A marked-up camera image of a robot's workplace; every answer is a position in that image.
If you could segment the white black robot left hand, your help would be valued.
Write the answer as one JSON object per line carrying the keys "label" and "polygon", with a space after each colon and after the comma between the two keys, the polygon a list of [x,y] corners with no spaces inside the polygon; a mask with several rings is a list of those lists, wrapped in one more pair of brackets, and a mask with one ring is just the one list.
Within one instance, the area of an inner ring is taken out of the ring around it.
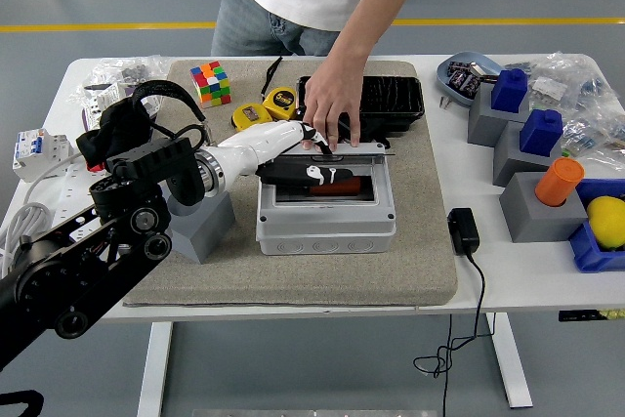
{"label": "white black robot left hand", "polygon": [[255,124],[208,149],[220,166],[220,187],[228,190],[240,176],[257,175],[268,185],[311,188],[347,181],[354,173],[346,168],[274,160],[284,151],[308,140],[330,154],[328,143],[315,128],[300,121]]}

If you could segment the person's left hand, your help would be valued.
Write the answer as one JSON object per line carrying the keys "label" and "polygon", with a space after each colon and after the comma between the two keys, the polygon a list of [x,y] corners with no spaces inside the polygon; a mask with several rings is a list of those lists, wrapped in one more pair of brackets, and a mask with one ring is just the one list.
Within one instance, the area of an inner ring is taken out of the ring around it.
{"label": "person's left hand", "polygon": [[339,141],[339,118],[346,113],[350,121],[349,141],[360,141],[360,99],[363,68],[325,61],[305,86],[303,121],[315,128],[332,149]]}

